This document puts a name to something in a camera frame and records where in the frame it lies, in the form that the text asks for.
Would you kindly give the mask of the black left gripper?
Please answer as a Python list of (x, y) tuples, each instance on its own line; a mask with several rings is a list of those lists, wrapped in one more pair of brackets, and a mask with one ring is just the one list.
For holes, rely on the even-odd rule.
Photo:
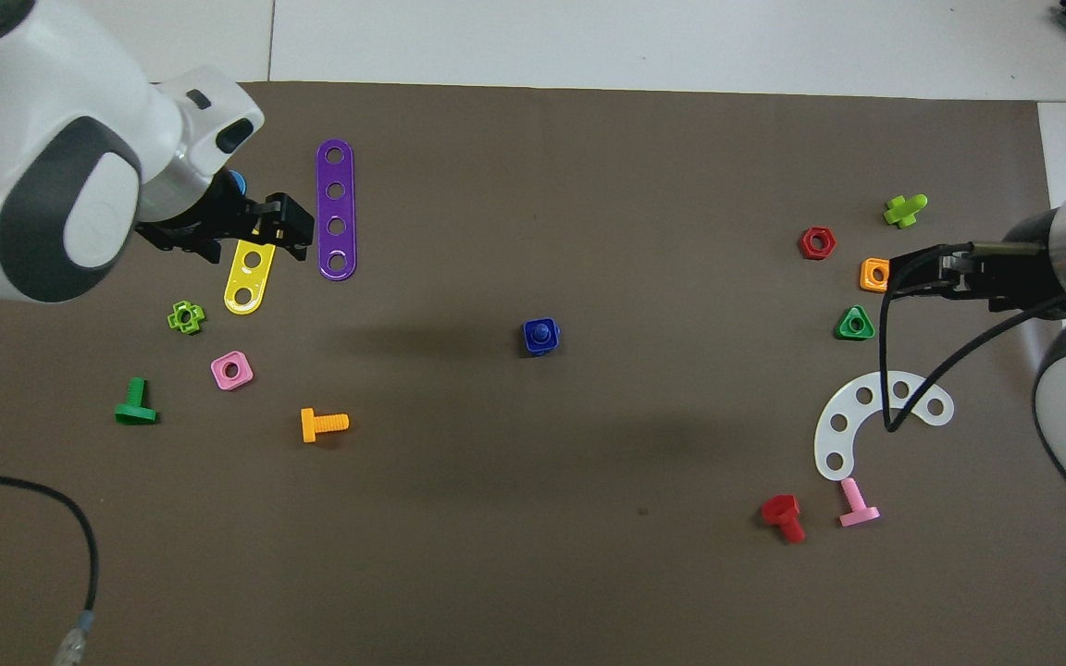
[(298, 262), (307, 261), (314, 238), (314, 217), (295, 198), (284, 192), (263, 202), (263, 228), (255, 201), (246, 197), (248, 182), (232, 169), (212, 178), (198, 202), (182, 214), (161, 222), (138, 222), (135, 232), (161, 251), (194, 254), (219, 265), (221, 241), (238, 240), (266, 244), (274, 241)]

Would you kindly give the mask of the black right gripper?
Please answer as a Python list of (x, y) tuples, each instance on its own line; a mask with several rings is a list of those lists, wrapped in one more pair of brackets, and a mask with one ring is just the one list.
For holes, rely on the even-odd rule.
[[(940, 277), (940, 262), (957, 253), (964, 277)], [(1061, 285), (1043, 240), (936, 244), (889, 258), (888, 269), (888, 299), (965, 299), (968, 290), (974, 298), (988, 302), (994, 313), (1066, 319), (1066, 286)]]

